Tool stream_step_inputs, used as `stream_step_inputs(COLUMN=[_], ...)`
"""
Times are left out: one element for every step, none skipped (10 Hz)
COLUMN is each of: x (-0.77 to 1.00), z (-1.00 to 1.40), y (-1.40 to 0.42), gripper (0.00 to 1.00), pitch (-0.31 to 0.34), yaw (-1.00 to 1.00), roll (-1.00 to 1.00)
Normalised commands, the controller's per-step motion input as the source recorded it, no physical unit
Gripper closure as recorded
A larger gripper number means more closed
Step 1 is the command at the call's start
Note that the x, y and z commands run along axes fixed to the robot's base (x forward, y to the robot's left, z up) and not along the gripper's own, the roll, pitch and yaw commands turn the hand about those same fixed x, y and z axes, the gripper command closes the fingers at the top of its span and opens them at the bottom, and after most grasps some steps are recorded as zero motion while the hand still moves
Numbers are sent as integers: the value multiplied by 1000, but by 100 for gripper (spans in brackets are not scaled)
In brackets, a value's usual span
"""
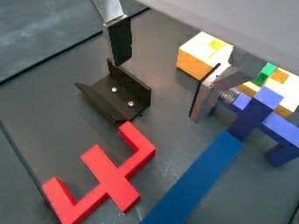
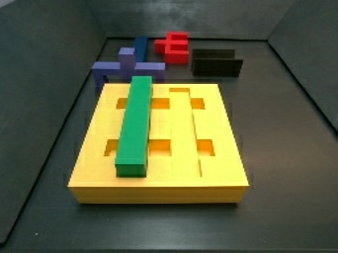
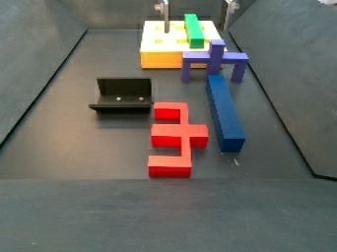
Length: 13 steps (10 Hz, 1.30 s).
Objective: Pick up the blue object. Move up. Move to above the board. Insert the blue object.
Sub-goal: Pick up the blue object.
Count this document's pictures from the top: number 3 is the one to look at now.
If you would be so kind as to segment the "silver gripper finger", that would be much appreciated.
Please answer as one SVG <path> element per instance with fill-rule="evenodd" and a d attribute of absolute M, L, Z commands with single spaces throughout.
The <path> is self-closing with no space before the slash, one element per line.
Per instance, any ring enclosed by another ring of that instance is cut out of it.
<path fill-rule="evenodd" d="M 162 15 L 165 22 L 165 32 L 170 32 L 170 4 L 169 0 L 158 0 L 158 3 L 154 5 L 155 11 Z"/>
<path fill-rule="evenodd" d="M 240 9 L 240 3 L 237 0 L 224 0 L 225 2 L 225 19 L 224 19 L 224 29 L 228 30 L 230 16 Z"/>

